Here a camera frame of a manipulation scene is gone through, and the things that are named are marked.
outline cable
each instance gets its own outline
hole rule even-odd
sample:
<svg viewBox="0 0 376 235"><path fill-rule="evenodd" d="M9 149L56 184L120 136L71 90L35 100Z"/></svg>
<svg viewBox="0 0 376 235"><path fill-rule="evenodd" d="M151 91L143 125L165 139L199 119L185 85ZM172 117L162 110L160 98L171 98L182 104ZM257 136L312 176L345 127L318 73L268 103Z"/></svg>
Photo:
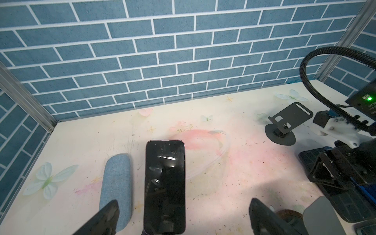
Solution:
<svg viewBox="0 0 376 235"><path fill-rule="evenodd" d="M299 68L299 74L300 79L302 80L304 86L307 88L307 90L321 103L326 105L329 109L336 112L338 115L345 118L349 123L353 124L356 128L369 132L368 128L369 126L365 125L364 123L361 123L356 118L348 114L346 111L329 101L327 98L325 98L323 95L321 95L309 82L309 79L307 77L307 64L310 59L312 59L315 56L318 55L324 55L324 54L335 54L335 55L341 55L345 56L351 59L354 59L356 61L361 62L362 64L372 68L373 70L376 70L376 59L365 54L362 52L359 52L357 50L347 48L347 47L322 47L318 48L312 52L310 52L306 57L304 57L302 63L300 64Z"/></svg>

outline metal aluminum frame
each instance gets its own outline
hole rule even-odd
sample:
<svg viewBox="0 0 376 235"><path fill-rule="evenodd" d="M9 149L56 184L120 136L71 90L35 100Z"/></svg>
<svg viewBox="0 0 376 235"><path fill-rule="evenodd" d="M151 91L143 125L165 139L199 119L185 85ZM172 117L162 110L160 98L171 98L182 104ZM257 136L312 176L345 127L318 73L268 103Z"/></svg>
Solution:
<svg viewBox="0 0 376 235"><path fill-rule="evenodd" d="M376 1L366 0L363 7L360 9L349 28L342 35L341 39L337 43L339 47L350 47L363 29L371 21L372 17L376 13ZM320 67L315 75L315 78L321 82L325 82L329 74L334 70L335 66L341 60L342 56L329 55L324 64Z"/></svg>
<svg viewBox="0 0 376 235"><path fill-rule="evenodd" d="M46 131L52 133L58 123L17 78L0 62L0 88Z"/></svg>

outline phone holder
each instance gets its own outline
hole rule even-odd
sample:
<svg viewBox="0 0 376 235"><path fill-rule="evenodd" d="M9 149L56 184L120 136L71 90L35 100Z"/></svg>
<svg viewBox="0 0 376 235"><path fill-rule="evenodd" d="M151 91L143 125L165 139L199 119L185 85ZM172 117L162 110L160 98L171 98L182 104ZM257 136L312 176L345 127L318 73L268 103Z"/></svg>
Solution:
<svg viewBox="0 0 376 235"><path fill-rule="evenodd" d="M272 124L265 126L266 136L276 144L293 145L296 138L292 129L313 117L313 112L299 102L287 106L273 117Z"/></svg>

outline brick pattern wall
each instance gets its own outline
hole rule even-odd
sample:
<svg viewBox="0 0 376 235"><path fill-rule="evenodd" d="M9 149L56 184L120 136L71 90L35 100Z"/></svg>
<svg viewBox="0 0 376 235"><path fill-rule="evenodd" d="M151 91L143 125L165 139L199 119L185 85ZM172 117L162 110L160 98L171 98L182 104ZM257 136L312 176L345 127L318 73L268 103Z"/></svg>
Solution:
<svg viewBox="0 0 376 235"><path fill-rule="evenodd" d="M0 90L0 222L48 133Z"/></svg>
<svg viewBox="0 0 376 235"><path fill-rule="evenodd" d="M297 82L301 59L335 45L364 4L1 2L0 61L57 120Z"/></svg>
<svg viewBox="0 0 376 235"><path fill-rule="evenodd" d="M376 58L375 17L372 18L351 47ZM355 60L342 57L324 83L346 96L351 96L375 78L374 70Z"/></svg>

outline smartphone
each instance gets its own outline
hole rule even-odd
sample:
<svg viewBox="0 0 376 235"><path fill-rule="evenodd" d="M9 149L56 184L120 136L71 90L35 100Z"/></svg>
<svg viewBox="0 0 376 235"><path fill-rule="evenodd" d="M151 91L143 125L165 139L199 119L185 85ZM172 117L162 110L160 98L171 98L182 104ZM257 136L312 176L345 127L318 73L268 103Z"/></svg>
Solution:
<svg viewBox="0 0 376 235"><path fill-rule="evenodd" d="M185 216L185 146L181 140L146 144L144 232L182 234Z"/></svg>

